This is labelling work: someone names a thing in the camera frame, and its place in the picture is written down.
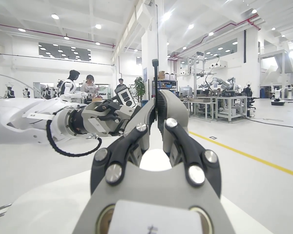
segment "white floor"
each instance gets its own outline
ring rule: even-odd
[[[293,103],[277,107],[271,106],[270,100],[258,99],[254,105],[257,111],[253,119],[293,126]],[[204,137],[214,136],[219,143],[293,171],[293,128],[248,120],[228,124],[191,118],[189,131]],[[293,233],[293,175],[191,136],[218,154],[224,197],[272,233]],[[151,137],[150,149],[160,148],[161,134],[156,123]],[[111,142],[112,138],[105,139],[102,147]],[[66,151],[79,153],[96,144],[96,140],[71,140],[62,145]],[[0,206],[12,203],[34,187],[89,170],[92,159],[93,156],[64,157],[49,146],[0,145]]]

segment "potted plant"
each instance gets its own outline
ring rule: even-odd
[[[138,102],[141,103],[142,96],[146,93],[142,77],[137,77],[135,79],[135,90],[137,93]]]

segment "white label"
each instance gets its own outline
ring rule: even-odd
[[[34,119],[53,119],[55,115],[53,114],[43,114],[43,113],[30,113],[28,114],[27,118],[34,118]]]
[[[109,234],[202,234],[198,213],[166,206],[119,200]]]
[[[98,122],[96,118],[89,118],[89,122],[96,128],[99,132],[106,132],[102,125]]]

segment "blue bin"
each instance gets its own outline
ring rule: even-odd
[[[149,100],[141,100],[141,105],[142,107],[146,105],[146,103],[148,102]]]

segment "glass window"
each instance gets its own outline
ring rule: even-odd
[[[215,46],[213,48],[210,48],[204,51],[204,57],[207,59],[210,57],[214,57],[215,55],[219,55],[219,57],[222,57],[222,56],[237,52],[237,47],[238,47],[238,40],[237,38],[235,38],[233,40],[230,40],[221,45]]]
[[[39,43],[39,56],[41,57],[91,61],[91,51],[89,50],[74,46],[60,46],[56,43]]]

